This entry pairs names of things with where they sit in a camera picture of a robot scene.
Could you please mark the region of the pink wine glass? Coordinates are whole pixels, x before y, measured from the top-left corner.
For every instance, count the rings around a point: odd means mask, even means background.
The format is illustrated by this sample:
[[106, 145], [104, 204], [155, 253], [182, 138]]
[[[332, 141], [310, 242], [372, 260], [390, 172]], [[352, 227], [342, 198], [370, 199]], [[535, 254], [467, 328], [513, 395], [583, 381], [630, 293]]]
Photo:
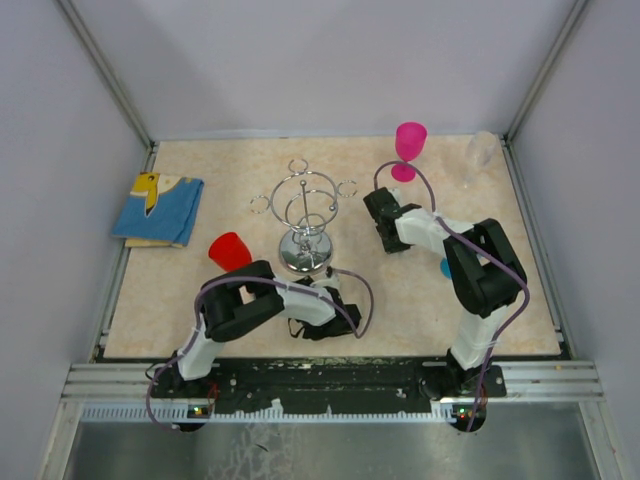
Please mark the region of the pink wine glass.
[[400, 160], [392, 167], [391, 175], [399, 182], [410, 182], [415, 178], [415, 171], [410, 163], [423, 151], [428, 137], [427, 128], [418, 122], [404, 122], [396, 129], [395, 152]]

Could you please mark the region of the blue wine glass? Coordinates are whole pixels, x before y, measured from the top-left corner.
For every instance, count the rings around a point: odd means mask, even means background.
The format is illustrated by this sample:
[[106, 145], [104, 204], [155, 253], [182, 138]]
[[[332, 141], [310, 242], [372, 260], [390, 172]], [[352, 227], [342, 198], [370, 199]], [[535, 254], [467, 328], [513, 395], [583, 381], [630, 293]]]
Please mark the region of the blue wine glass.
[[450, 271], [450, 267], [449, 267], [449, 263], [446, 259], [442, 259], [440, 261], [440, 270], [441, 273], [447, 278], [447, 279], [452, 279], [452, 274]]

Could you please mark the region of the clear wine glass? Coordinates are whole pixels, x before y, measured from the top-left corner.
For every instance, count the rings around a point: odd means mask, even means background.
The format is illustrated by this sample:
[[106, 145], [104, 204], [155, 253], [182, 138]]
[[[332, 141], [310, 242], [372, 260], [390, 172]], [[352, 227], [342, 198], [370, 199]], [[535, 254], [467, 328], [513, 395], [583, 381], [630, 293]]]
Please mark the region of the clear wine glass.
[[498, 138], [488, 131], [476, 133], [469, 141], [464, 155], [463, 185], [470, 187], [488, 167], [498, 150]]

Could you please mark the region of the red wine glass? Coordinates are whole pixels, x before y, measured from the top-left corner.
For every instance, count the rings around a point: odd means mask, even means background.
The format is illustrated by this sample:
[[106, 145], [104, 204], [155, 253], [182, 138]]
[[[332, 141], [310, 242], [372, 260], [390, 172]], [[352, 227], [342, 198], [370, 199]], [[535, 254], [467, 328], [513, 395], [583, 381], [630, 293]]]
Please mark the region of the red wine glass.
[[208, 249], [208, 257], [225, 272], [249, 265], [252, 255], [236, 232], [226, 232], [216, 238]]

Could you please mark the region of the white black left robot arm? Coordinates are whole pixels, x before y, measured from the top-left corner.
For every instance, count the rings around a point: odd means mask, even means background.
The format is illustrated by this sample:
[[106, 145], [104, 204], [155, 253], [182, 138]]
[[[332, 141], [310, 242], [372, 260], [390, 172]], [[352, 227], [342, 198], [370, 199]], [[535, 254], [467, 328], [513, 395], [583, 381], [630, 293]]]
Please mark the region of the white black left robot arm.
[[156, 369], [147, 396], [166, 398], [180, 391], [189, 397], [201, 394], [224, 346], [272, 319], [298, 323], [301, 329], [291, 334], [295, 338], [361, 338], [361, 312], [341, 296], [343, 273], [329, 267], [318, 280], [307, 276], [291, 281], [276, 275], [268, 261], [259, 260], [208, 281], [194, 300], [195, 325], [190, 336]]

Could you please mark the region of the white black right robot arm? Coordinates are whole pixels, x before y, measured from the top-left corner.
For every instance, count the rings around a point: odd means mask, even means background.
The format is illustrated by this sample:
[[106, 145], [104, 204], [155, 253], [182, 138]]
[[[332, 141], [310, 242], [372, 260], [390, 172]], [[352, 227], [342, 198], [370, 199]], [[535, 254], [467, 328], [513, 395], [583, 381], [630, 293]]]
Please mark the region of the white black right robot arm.
[[386, 253], [417, 246], [446, 260], [462, 318], [445, 364], [427, 373], [421, 387], [432, 399], [470, 395], [491, 364], [509, 307], [527, 284], [503, 227], [491, 218], [454, 222], [417, 204], [402, 206], [385, 187], [366, 195], [364, 204]]

